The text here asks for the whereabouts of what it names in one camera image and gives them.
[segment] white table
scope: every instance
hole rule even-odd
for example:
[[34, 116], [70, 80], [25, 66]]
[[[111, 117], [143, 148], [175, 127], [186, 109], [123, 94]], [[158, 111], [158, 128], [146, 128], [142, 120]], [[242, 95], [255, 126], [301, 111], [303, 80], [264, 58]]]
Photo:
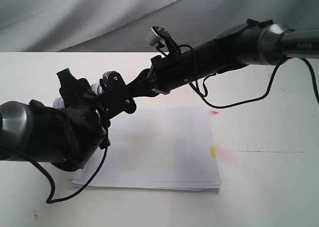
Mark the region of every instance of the white table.
[[[0, 53], [0, 103], [37, 99], [52, 105], [59, 89], [55, 73], [66, 67], [90, 83], [114, 69], [128, 83], [150, 66], [154, 55]], [[311, 62], [317, 70], [319, 61]], [[208, 99], [222, 105], [260, 96], [272, 70], [250, 66], [213, 77], [207, 82]], [[188, 86], [136, 102], [150, 108], [204, 105]], [[219, 191], [85, 190], [69, 201], [47, 205], [50, 186], [37, 169], [29, 163], [0, 162], [0, 226], [319, 225], [319, 106], [300, 60], [280, 68], [267, 99], [219, 110], [211, 123], [222, 177]], [[56, 180], [55, 197], [74, 192], [68, 188], [69, 173], [50, 164], [44, 167]]]

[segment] white paper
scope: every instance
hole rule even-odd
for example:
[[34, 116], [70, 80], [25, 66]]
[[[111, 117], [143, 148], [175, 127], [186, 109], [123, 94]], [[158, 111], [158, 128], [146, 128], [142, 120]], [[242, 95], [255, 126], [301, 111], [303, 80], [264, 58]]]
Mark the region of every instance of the white paper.
[[[106, 161], [95, 187], [211, 189], [221, 180], [208, 113], [201, 107], [138, 109], [111, 120]], [[97, 150], [72, 183], [84, 184], [99, 165]]]

